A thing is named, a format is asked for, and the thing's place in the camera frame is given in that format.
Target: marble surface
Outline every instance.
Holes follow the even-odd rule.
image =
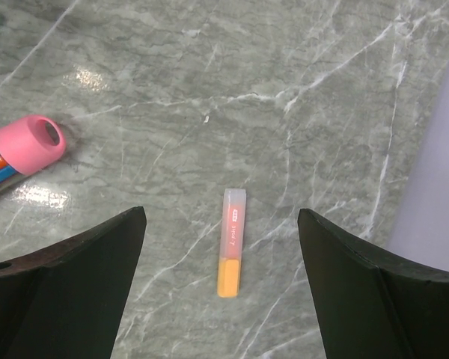
[[[449,0],[0,0],[0,126],[63,161],[0,196],[0,261],[131,206],[148,228],[114,359],[324,358],[296,218],[384,244],[449,59]],[[216,295],[222,195],[248,191]]]

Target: marker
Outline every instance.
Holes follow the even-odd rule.
[[[218,295],[223,298],[238,295],[245,211],[246,191],[227,188],[223,199],[222,238],[218,266]]]

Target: pink bottle cap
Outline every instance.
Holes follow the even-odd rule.
[[[56,132],[55,141],[51,133]],[[30,176],[60,159],[65,136],[55,122],[30,114],[0,128],[0,155],[17,172]]]

